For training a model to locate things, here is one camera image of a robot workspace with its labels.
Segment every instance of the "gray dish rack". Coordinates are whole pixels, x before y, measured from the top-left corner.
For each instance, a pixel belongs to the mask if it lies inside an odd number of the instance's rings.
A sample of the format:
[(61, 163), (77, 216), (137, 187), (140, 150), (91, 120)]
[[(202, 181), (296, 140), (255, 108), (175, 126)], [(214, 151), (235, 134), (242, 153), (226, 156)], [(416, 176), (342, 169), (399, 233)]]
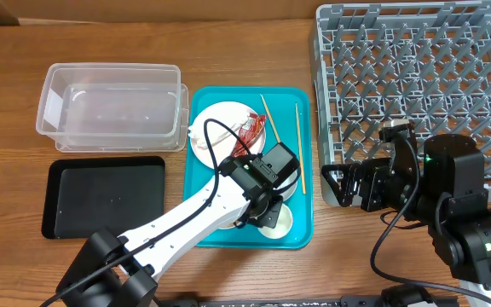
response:
[(310, 42), (321, 165), (388, 156), (375, 132), (408, 118), (420, 158), (430, 136), (472, 136), (491, 201), (491, 1), (322, 5)]

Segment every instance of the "teal tray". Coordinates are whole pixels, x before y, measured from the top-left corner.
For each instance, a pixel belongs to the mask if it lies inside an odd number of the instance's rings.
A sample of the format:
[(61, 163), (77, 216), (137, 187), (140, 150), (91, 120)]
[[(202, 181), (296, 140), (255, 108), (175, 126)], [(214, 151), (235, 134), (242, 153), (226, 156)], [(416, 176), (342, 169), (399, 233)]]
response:
[[(312, 195), (312, 133), (310, 130), (310, 105), (306, 94), (292, 87), (262, 86), (207, 86), (194, 94), (191, 101), (189, 123), (192, 124), (205, 108), (220, 101), (237, 101), (251, 107), (258, 114), (266, 114), (260, 94), (269, 105), (280, 139), (298, 157), (297, 124), (295, 120), (295, 102), (301, 125), (303, 142), (304, 179), (306, 195), (303, 194), (300, 180), (293, 196), (286, 201), (292, 211), (293, 225), (289, 234), (277, 240), (269, 239), (251, 225), (243, 229), (219, 229), (202, 240), (202, 247), (238, 247), (238, 248), (285, 248), (298, 249), (306, 246), (314, 234), (314, 197)], [(276, 138), (269, 121), (266, 123), (266, 144), (263, 153), (267, 153), (275, 144)], [(194, 156), (190, 141), (188, 143), (187, 163), (185, 167), (184, 199), (196, 194), (213, 176), (213, 170), (203, 165)]]

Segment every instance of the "wooden table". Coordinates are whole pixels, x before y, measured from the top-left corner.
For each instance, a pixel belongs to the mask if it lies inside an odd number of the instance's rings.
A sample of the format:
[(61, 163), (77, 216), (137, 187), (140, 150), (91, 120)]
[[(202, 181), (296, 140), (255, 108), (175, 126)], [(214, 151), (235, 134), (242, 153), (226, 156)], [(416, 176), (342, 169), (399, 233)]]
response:
[[(312, 101), (312, 20), (0, 28), (0, 306), (35, 306), (52, 295), (84, 240), (46, 240), (41, 217), (47, 173), (63, 154), (35, 131), (45, 74), (56, 62), (171, 63), (191, 94), (209, 84), (296, 86)], [(163, 276), (162, 299), (337, 298), (378, 294), (393, 283), (368, 257), (384, 230), (378, 214), (327, 205), (314, 151), (315, 234), (302, 250), (194, 248)], [(186, 152), (166, 161), (166, 210), (182, 201)], [(396, 275), (458, 283), (426, 229), (395, 230), (378, 263)]]

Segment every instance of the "plastic food container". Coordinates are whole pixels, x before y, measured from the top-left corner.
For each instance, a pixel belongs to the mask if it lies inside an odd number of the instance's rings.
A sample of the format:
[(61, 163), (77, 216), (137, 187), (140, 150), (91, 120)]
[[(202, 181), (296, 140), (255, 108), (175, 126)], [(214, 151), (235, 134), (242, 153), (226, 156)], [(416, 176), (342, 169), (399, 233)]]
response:
[(175, 152), (187, 140), (188, 112), (179, 67), (54, 64), (36, 129), (62, 152)]

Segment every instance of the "white paper plate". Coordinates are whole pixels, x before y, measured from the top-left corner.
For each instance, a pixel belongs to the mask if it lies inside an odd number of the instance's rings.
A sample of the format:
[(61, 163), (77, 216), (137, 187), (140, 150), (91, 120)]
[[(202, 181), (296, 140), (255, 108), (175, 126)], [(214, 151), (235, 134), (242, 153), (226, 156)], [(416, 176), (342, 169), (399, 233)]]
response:
[[(198, 114), (198, 116), (194, 120), (194, 123), (196, 123), (197, 120), (199, 120), (201, 123), (204, 123), (207, 119), (221, 120), (221, 117), (224, 116), (224, 113), (222, 113), (221, 110), (229, 110), (229, 109), (237, 110), (240, 108), (245, 109), (248, 113), (257, 114), (257, 112), (253, 111), (252, 108), (246, 106), (243, 103), (239, 103), (235, 101), (223, 101), (223, 102), (216, 103), (212, 106), (209, 106), (206, 109), (204, 109), (204, 111), (200, 112), (200, 114)], [(209, 124), (208, 129), (210, 129), (211, 125), (216, 125), (216, 124), (214, 123)], [(196, 158), (198, 158), (198, 160), (200, 160), (202, 164), (212, 169), (213, 163), (211, 163), (210, 151), (207, 148), (204, 149), (198, 147), (196, 145), (196, 140), (190, 139), (190, 142), (191, 142), (191, 148), (193, 149), (193, 153), (194, 155), (196, 155)], [(237, 141), (233, 136), (228, 136), (227, 138), (225, 138), (224, 140), (220, 141), (215, 146), (213, 146), (213, 152), (215, 153), (215, 158), (218, 165), (232, 153), (232, 150), (234, 149), (234, 145), (236, 144), (236, 142)], [(251, 153), (252, 154), (261, 153), (263, 151), (265, 142), (266, 142), (266, 129), (263, 129), (263, 131), (261, 131), (261, 135), (258, 136), (257, 140), (253, 143), (251, 148), (249, 148)]]

